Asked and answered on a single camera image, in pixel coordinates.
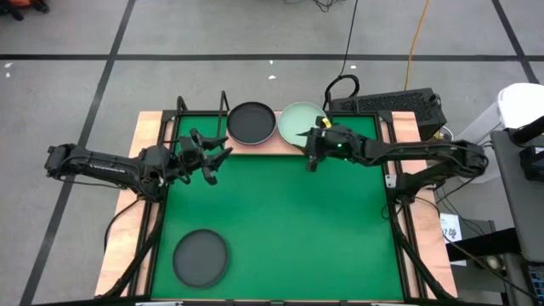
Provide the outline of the wooden shelf board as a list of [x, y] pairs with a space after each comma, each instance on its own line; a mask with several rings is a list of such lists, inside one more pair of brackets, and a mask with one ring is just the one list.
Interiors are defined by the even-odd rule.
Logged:
[[227, 131], [226, 135], [229, 139], [226, 142], [226, 146], [232, 147], [235, 155], [302, 155], [302, 150], [305, 146], [300, 147], [288, 144], [279, 133], [278, 119], [281, 112], [275, 111], [277, 120], [276, 130], [267, 141], [255, 145], [240, 144], [232, 139]]

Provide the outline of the grey desk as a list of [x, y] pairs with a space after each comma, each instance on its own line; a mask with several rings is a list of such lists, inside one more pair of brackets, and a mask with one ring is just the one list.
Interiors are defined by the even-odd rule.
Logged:
[[531, 262], [544, 263], [544, 183], [526, 179], [519, 157], [522, 147], [511, 142], [508, 132], [492, 132], [490, 139], [521, 253]]

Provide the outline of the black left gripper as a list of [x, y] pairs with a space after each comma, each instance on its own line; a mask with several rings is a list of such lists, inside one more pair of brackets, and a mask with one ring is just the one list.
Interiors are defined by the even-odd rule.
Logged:
[[[231, 147], [224, 149], [224, 143], [228, 139], [228, 137], [206, 138], [196, 128], [190, 130], [189, 136], [180, 136], [178, 143], [181, 151], [177, 156], [175, 169], [178, 172], [175, 174], [175, 178], [184, 184], [189, 184], [191, 182], [190, 176], [195, 170], [202, 170], [204, 167], [218, 170], [233, 151]], [[208, 150], [214, 150], [217, 147], [222, 150], [217, 154], [207, 156]]]

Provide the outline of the white paper label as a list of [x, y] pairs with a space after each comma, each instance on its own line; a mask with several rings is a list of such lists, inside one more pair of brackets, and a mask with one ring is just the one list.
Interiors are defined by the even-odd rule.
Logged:
[[455, 214], [441, 213], [439, 216], [441, 229], [445, 235], [445, 242], [462, 240], [460, 219]]

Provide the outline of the green table mat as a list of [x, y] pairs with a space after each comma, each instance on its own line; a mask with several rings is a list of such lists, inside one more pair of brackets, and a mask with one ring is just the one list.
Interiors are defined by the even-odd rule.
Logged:
[[[400, 300], [383, 171], [329, 158], [230, 156], [218, 182], [195, 173], [168, 191], [153, 298]], [[182, 284], [173, 251], [189, 232], [227, 242], [229, 265], [208, 288]]]

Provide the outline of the dark grey round plate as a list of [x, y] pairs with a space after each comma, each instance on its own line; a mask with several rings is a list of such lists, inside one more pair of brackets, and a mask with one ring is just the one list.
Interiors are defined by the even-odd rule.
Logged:
[[173, 272], [185, 286], [207, 288], [215, 285], [230, 260], [225, 239], [210, 229], [186, 234], [173, 251]]

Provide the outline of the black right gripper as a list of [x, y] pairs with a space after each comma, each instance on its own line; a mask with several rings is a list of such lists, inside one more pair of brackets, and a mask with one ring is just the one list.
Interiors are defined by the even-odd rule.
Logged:
[[306, 137], [305, 155], [318, 156], [320, 162], [327, 157], [347, 160], [353, 163], [365, 164], [362, 146], [364, 137], [342, 125], [332, 125], [330, 128], [312, 127], [308, 131], [298, 133]]

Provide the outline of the orange and black object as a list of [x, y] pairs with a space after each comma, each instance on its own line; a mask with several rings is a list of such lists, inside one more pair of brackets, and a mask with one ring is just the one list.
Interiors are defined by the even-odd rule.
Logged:
[[47, 14], [50, 10], [44, 0], [0, 0], [0, 16], [9, 15], [17, 21], [24, 19], [20, 11], [28, 8], [33, 8], [43, 14]]

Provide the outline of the black perforated computer case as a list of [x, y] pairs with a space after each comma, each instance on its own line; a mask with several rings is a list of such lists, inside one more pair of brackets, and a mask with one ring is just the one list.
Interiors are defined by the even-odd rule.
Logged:
[[329, 109], [349, 114], [413, 112], [422, 140], [433, 137], [447, 123], [440, 96], [431, 88], [333, 99], [329, 102]]

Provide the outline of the mint green round plate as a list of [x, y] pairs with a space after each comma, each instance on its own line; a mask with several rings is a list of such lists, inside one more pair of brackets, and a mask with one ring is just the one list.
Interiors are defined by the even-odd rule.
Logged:
[[297, 102], [287, 106], [278, 119], [280, 136], [290, 145], [304, 147], [307, 138], [299, 136], [299, 134], [315, 128], [318, 116], [326, 116], [326, 113], [317, 105], [309, 102]]

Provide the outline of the black device on desk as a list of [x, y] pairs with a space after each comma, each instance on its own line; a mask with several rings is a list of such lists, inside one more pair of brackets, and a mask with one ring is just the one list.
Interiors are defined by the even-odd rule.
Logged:
[[544, 147], [528, 146], [519, 152], [519, 158], [526, 179], [544, 183]]

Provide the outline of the black floor stand bar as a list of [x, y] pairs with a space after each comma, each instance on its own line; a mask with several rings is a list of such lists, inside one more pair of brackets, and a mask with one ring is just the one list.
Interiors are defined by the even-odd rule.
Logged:
[[517, 232], [514, 228], [462, 241], [448, 242], [446, 249], [451, 262], [506, 253], [521, 253]]

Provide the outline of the black round plate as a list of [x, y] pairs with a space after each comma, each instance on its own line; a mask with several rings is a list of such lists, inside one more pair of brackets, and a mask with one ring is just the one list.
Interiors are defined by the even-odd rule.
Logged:
[[275, 113], [267, 105], [249, 101], [237, 105], [227, 117], [229, 136], [243, 145], [259, 145], [275, 132]]

